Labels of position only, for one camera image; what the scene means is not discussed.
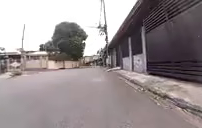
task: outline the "corrugated metal wall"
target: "corrugated metal wall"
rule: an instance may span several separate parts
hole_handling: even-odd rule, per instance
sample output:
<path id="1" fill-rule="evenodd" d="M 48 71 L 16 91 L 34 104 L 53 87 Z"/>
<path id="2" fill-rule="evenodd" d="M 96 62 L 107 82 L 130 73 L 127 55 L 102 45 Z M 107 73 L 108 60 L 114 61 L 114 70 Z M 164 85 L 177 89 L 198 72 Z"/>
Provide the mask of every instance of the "corrugated metal wall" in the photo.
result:
<path id="1" fill-rule="evenodd" d="M 144 24 L 148 72 L 202 82 L 202 0 L 160 0 Z"/>

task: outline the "green tree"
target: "green tree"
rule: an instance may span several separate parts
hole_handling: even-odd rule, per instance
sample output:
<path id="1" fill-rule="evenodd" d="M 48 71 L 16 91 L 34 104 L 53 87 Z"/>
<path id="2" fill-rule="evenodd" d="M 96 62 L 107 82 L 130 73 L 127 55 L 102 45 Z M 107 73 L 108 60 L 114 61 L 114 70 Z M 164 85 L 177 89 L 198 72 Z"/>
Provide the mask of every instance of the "green tree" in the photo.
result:
<path id="1" fill-rule="evenodd" d="M 40 51 L 47 51 L 47 52 L 58 52 L 59 49 L 53 45 L 52 41 L 47 41 L 45 44 L 40 44 L 39 46 Z"/>
<path id="2" fill-rule="evenodd" d="M 66 53 L 73 60 L 83 56 L 85 49 L 86 32 L 76 23 L 62 22 L 55 27 L 53 45 L 61 53 Z"/>

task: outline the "sky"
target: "sky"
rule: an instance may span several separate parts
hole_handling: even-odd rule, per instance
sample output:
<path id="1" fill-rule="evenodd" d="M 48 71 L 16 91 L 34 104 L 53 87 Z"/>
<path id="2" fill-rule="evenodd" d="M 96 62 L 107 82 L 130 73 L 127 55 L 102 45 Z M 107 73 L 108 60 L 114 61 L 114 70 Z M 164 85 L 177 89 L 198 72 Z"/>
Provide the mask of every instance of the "sky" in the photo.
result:
<path id="1" fill-rule="evenodd" d="M 110 40 L 137 0 L 105 0 Z M 21 48 L 23 25 L 26 25 L 24 49 L 38 50 L 51 40 L 55 25 L 76 22 L 88 34 L 84 55 L 94 55 L 105 46 L 98 26 L 100 0 L 0 0 L 0 47 L 6 51 Z"/>

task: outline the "building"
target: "building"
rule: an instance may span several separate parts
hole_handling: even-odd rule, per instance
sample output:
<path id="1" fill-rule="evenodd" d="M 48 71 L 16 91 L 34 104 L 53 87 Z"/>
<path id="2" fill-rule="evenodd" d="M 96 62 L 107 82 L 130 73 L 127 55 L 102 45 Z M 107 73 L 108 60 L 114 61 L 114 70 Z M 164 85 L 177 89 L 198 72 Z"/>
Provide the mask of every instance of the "building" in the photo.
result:
<path id="1" fill-rule="evenodd" d="M 202 83 L 202 0 L 138 0 L 108 50 L 112 67 Z"/>

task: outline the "gray wall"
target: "gray wall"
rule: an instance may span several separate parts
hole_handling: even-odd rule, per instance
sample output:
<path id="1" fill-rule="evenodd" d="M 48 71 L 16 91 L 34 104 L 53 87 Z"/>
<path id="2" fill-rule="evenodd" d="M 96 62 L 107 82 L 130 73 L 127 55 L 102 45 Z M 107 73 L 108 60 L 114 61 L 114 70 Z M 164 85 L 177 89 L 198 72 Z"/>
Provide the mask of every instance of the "gray wall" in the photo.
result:
<path id="1" fill-rule="evenodd" d="M 123 58 L 123 69 L 130 70 L 130 58 L 129 57 Z"/>
<path id="2" fill-rule="evenodd" d="M 202 3 L 146 37 L 149 73 L 202 82 Z"/>
<path id="3" fill-rule="evenodd" d="M 134 55 L 134 71 L 138 73 L 143 73 L 145 72 L 145 61 L 144 61 L 144 55 L 143 54 L 137 54 Z"/>

